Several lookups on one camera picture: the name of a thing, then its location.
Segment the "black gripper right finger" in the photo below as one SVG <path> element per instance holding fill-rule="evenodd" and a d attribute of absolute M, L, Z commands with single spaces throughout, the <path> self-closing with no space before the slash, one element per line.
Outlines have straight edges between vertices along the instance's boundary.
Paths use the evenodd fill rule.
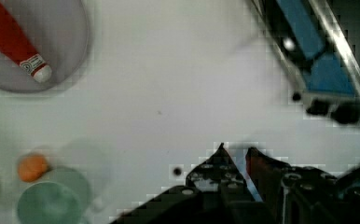
<path fill-rule="evenodd" d="M 246 172 L 272 216 L 286 218 L 287 194 L 294 184 L 287 177 L 290 165 L 265 155 L 256 147 L 248 148 L 245 159 Z"/>

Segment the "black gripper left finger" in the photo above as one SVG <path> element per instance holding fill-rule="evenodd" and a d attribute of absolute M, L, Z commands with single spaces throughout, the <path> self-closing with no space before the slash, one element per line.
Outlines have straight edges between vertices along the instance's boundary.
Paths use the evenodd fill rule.
<path fill-rule="evenodd" d="M 186 196 L 223 201 L 247 198 L 247 185 L 235 162 L 221 143 L 217 150 L 186 177 Z"/>

